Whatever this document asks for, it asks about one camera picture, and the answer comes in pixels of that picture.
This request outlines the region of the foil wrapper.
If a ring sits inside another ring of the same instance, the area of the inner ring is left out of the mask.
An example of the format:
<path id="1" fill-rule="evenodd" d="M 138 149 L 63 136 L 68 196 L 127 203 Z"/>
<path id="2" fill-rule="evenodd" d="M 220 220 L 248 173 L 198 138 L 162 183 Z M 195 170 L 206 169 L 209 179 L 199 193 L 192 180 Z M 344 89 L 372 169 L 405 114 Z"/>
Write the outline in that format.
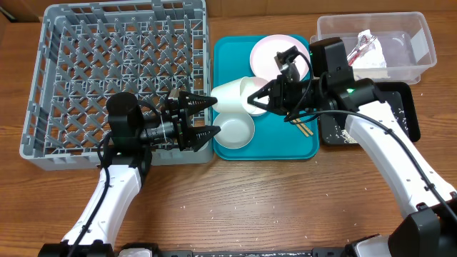
<path id="1" fill-rule="evenodd" d="M 352 66 L 354 61 L 363 56 L 370 48 L 370 45 L 376 40 L 375 36 L 367 36 L 362 35 L 358 39 L 358 43 L 351 51 L 351 53 L 347 56 L 348 65 Z"/>

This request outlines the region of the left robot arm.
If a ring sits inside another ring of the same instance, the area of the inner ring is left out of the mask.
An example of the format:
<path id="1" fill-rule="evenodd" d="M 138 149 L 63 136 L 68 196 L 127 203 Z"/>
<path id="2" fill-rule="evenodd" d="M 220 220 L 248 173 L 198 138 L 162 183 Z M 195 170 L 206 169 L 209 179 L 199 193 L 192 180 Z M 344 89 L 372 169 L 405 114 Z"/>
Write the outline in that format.
<path id="1" fill-rule="evenodd" d="M 151 168 L 153 150 L 168 143 L 200 150 L 218 126 L 191 126 L 190 118 L 216 104 L 211 96 L 173 90 L 161 110 L 129 92 L 106 102 L 108 132 L 97 146 L 99 182 L 74 227 L 60 243 L 45 243 L 40 256 L 115 256 L 114 244 L 126 212 Z"/>

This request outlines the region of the grey bowl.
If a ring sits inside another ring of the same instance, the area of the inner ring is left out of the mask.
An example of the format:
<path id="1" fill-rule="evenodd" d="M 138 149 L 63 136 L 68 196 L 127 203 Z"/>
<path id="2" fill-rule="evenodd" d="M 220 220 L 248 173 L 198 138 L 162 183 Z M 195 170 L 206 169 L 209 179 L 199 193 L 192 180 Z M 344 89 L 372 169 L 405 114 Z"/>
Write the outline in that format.
<path id="1" fill-rule="evenodd" d="M 214 136 L 216 142 L 228 149 L 239 149 L 247 146 L 254 138 L 255 124 L 248 114 L 221 113 L 213 122 L 220 131 Z"/>

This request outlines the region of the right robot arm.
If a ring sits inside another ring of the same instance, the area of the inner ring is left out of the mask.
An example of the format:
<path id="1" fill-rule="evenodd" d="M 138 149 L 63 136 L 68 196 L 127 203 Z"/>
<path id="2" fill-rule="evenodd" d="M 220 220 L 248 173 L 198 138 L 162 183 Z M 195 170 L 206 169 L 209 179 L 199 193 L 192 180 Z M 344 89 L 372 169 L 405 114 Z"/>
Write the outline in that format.
<path id="1" fill-rule="evenodd" d="M 374 162 L 401 208 L 403 221 L 389 236 L 372 235 L 343 248 L 313 249 L 314 256 L 454 256 L 456 189 L 427 163 L 398 125 L 390 104 L 370 79 L 355 80 L 338 37 L 310 46 L 311 73 L 301 81 L 296 47 L 276 54 L 276 79 L 247 101 L 291 122 L 340 116 L 349 135 Z"/>

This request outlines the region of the white rice leftovers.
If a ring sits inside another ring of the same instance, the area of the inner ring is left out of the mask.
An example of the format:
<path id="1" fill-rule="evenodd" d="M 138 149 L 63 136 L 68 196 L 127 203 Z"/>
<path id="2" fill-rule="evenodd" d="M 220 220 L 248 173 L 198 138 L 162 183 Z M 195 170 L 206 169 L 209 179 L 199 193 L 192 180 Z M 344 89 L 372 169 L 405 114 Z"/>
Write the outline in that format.
<path id="1" fill-rule="evenodd" d="M 408 136 L 409 135 L 409 128 L 407 125 L 407 118 L 406 118 L 406 112 L 403 107 L 394 107 L 391 105 L 393 109 L 393 115 L 396 118 L 396 121 L 398 122 L 399 126 L 403 129 L 405 134 Z M 327 137 L 326 140 L 328 141 L 329 144 L 335 144 L 335 145 L 357 145 L 358 142 L 356 139 L 351 137 L 349 133 L 347 132 L 346 129 L 341 128 L 339 125 L 335 125 L 335 131 L 333 133 L 330 133 Z"/>

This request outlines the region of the white paper cup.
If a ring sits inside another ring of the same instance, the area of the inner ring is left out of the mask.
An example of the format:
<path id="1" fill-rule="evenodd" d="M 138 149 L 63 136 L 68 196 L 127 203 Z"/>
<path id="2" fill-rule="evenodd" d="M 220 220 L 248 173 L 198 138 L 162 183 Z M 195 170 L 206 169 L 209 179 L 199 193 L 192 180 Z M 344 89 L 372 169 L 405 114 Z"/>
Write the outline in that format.
<path id="1" fill-rule="evenodd" d="M 244 90 L 248 77 L 242 77 L 234 81 L 214 87 L 211 90 L 211 97 L 217 99 L 212 106 L 218 113 L 246 113 L 241 100 L 241 93 Z"/>

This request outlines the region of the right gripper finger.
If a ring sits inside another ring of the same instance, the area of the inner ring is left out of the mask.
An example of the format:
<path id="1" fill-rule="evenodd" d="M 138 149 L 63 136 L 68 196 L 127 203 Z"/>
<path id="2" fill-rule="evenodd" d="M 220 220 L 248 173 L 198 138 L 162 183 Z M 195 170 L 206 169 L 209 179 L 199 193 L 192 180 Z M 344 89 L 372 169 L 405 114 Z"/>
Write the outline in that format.
<path id="1" fill-rule="evenodd" d="M 261 99 L 247 99 L 247 112 L 250 115 L 263 115 L 267 112 L 272 114 L 281 115 L 282 110 L 278 107 L 278 104 L 270 98 Z"/>
<path id="2" fill-rule="evenodd" d="M 266 85 L 262 86 L 259 89 L 256 89 L 253 93 L 249 94 L 247 99 L 261 99 L 261 98 L 270 98 L 278 100 L 281 98 L 282 85 L 277 80 L 272 80 Z"/>

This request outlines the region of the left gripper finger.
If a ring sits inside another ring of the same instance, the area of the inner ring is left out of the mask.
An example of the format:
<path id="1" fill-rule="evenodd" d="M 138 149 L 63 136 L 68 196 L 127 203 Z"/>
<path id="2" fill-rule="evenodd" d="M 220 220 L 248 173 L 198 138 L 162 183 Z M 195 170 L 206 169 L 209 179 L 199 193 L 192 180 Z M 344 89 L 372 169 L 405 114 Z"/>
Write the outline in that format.
<path id="1" fill-rule="evenodd" d="M 183 109 L 187 116 L 193 116 L 194 114 L 213 106 L 217 102 L 216 97 L 201 96 L 187 91 L 179 92 L 179 108 Z"/>
<path id="2" fill-rule="evenodd" d="M 183 134 L 184 147 L 197 152 L 220 131 L 219 126 L 186 127 Z"/>

